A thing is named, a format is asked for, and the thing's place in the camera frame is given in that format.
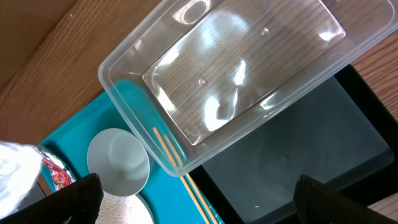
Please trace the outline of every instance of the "wooden chopsticks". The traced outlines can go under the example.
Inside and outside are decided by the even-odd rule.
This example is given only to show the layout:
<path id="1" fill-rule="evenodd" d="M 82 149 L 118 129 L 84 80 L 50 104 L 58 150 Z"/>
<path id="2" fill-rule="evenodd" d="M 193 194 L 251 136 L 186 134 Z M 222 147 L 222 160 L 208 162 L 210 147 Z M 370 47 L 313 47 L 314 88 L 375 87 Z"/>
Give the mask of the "wooden chopsticks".
<path id="1" fill-rule="evenodd" d="M 172 153 L 170 153 L 166 143 L 164 142 L 162 136 L 160 135 L 159 131 L 157 130 L 156 127 L 153 128 L 153 131 L 155 132 L 155 135 L 157 137 L 157 139 L 159 140 L 160 144 L 163 147 L 163 150 L 166 152 L 167 157 L 169 158 L 170 162 L 172 163 L 173 166 L 177 167 L 177 163 L 175 162 L 175 159 L 172 155 L 172 153 L 174 154 L 175 158 L 178 161 L 178 166 L 182 167 L 183 166 L 183 162 L 182 159 L 180 157 L 180 155 L 178 154 L 177 150 L 175 150 L 172 142 L 170 141 L 169 137 L 167 137 L 167 135 L 164 135 L 164 138 L 167 141 L 167 144 L 169 145 L 169 147 L 172 150 Z M 206 215 L 206 213 L 203 211 L 203 208 L 201 207 L 198 199 L 196 198 L 195 194 L 192 192 L 192 189 L 190 188 L 190 185 L 188 184 L 188 182 L 191 184 L 191 186 L 193 187 L 196 195 L 198 196 L 201 204 L 204 206 L 207 214 L 209 214 L 211 221 L 213 222 L 213 224 L 217 224 L 217 219 L 214 216 L 213 212 L 210 210 L 209 205 L 206 203 L 206 200 L 203 198 L 198 186 L 195 184 L 195 182 L 193 181 L 193 179 L 191 178 L 191 176 L 189 174 L 186 174 L 184 177 L 180 177 L 182 184 L 185 186 L 185 188 L 188 191 L 189 196 L 191 196 L 191 199 L 193 200 L 193 203 L 195 204 L 195 206 L 197 207 L 197 209 L 199 210 L 200 215 L 202 216 L 202 218 L 204 219 L 204 221 L 206 222 L 206 224 L 210 224 L 210 221 Z"/>

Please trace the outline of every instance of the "white bowl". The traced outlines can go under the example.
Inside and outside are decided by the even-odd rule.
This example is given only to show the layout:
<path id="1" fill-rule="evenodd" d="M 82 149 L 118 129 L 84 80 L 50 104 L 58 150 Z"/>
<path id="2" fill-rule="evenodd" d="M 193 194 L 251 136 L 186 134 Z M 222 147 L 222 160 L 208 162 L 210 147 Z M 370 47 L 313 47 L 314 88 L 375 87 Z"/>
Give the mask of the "white bowl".
<path id="1" fill-rule="evenodd" d="M 146 185 L 149 157 L 131 133 L 110 128 L 98 133 L 87 152 L 88 170 L 97 173 L 105 192 L 125 197 L 134 195 Z"/>

